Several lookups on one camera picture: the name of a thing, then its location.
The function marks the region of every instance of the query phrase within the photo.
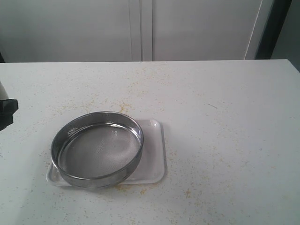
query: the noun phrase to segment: white tray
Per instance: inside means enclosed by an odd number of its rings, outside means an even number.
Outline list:
[[[136,170],[121,184],[151,184],[160,181],[166,172],[163,130],[156,120],[137,121],[144,133],[142,158]],[[54,186],[71,186],[52,163],[47,172],[47,181]]]

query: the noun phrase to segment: white wall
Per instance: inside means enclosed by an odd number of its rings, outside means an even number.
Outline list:
[[[6,62],[131,61],[128,0],[0,0]]]
[[[285,18],[272,59],[288,59],[300,71],[300,1],[294,0]]]
[[[272,1],[264,1],[269,2],[263,12],[268,14]],[[261,2],[153,0],[153,59],[244,59]]]

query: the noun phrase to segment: metal sieve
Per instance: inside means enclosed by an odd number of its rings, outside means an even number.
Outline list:
[[[118,112],[93,112],[65,125],[51,145],[51,158],[63,179],[84,188],[118,184],[136,169],[143,132]]]

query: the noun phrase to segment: table surface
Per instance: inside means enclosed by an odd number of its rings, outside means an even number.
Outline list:
[[[0,79],[19,101],[0,132],[1,224],[300,223],[300,74],[287,60],[0,64]],[[50,185],[57,130],[106,110],[162,123],[167,175]]]

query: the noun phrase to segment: white cabinet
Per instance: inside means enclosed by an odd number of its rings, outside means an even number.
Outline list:
[[[0,0],[6,62],[254,58],[272,0]]]

